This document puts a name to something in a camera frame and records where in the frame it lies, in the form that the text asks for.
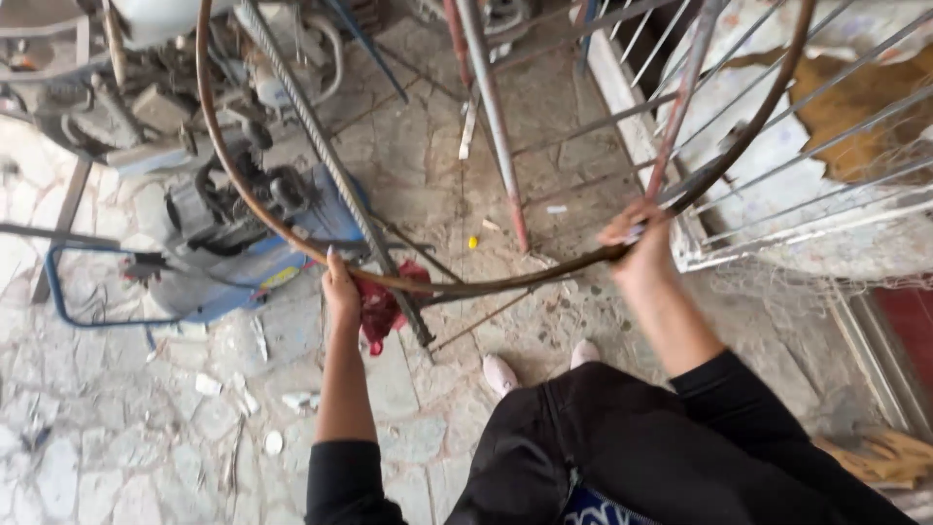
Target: black jacket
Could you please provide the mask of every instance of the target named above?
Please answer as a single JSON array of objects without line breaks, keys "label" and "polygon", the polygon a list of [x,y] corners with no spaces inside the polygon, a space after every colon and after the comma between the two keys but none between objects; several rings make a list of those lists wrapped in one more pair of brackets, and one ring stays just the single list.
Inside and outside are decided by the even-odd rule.
[{"label": "black jacket", "polygon": [[[446,523],[556,523],[574,483],[660,523],[912,523],[811,445],[731,352],[671,384],[587,363],[510,393]],[[403,522],[375,444],[314,446],[306,519]]]}]

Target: foot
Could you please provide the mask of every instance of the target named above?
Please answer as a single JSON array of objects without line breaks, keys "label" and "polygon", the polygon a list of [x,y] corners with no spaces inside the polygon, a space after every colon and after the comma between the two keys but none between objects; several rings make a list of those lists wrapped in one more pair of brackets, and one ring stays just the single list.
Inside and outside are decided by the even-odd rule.
[{"label": "foot", "polygon": [[570,369],[577,368],[584,362],[599,361],[599,348],[589,339],[583,339],[570,354]]},{"label": "foot", "polygon": [[489,386],[499,395],[499,399],[521,386],[511,367],[495,354],[482,358],[482,374],[486,376]]}]

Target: concrete floor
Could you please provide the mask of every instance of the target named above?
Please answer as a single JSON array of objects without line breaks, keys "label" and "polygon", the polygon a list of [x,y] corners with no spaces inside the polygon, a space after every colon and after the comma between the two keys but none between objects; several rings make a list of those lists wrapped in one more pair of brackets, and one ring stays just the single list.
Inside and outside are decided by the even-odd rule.
[{"label": "concrete floor", "polygon": [[[459,88],[444,38],[405,20],[381,40]],[[348,80],[322,111],[332,128],[344,128],[337,136],[339,151],[375,210],[412,237],[435,244],[439,258],[466,280],[539,269],[518,254],[505,193],[480,132],[469,159],[457,160],[460,107],[397,67],[401,82],[411,85],[411,104],[381,104],[391,93],[388,83],[364,53],[349,52],[348,69],[357,81]],[[515,148],[603,115],[596,91],[587,78],[573,74],[574,66],[568,50],[501,77]],[[312,163],[299,135],[269,152],[265,164]],[[22,167],[20,177],[4,180],[2,219],[53,226],[73,160],[10,121],[0,122],[0,154]],[[626,163],[615,135],[604,131],[520,157],[516,168],[527,199]],[[120,181],[95,167],[75,231],[144,248],[147,240],[137,232],[145,217],[136,215],[133,203],[162,192],[167,183]],[[636,195],[631,181],[618,178],[553,203],[568,207],[563,214],[548,214],[544,206],[529,209],[536,251],[563,261],[593,248],[593,234]],[[504,231],[483,229],[483,219]],[[476,249],[467,248],[471,235],[480,238]],[[205,334],[161,338],[158,357],[146,362],[140,331],[76,332],[59,322],[51,305],[27,306],[44,244],[5,236],[0,246],[0,523],[300,523],[314,414],[296,414],[281,397],[320,387],[327,320],[316,271],[274,293],[259,311],[268,362],[259,357],[248,328],[252,314],[242,312]],[[75,307],[95,293],[101,278],[115,277],[112,262],[88,257],[66,259],[63,273]],[[831,319],[797,319],[792,330],[779,328],[761,302],[714,293],[708,278],[684,276],[722,338],[808,430],[846,434],[856,424],[880,420]],[[125,291],[116,281],[107,291],[108,308],[142,309],[137,291]],[[435,307],[425,311],[425,320],[442,341],[513,295]],[[495,403],[482,380],[480,356],[503,354],[520,380],[531,385],[566,370],[570,349],[581,337],[596,341],[605,361],[655,383],[665,379],[602,267],[566,286],[537,291],[436,352],[433,366],[410,329],[391,335],[382,356],[365,358],[385,491],[401,504],[409,523],[443,522],[465,482],[473,447]],[[198,373],[223,382],[223,391],[198,393]],[[221,487],[221,478],[243,402],[237,373],[245,376],[261,410],[245,419],[234,493]],[[53,431],[30,455],[21,449],[19,434],[34,419],[51,424]],[[272,431],[285,439],[277,456],[262,451]]]}]

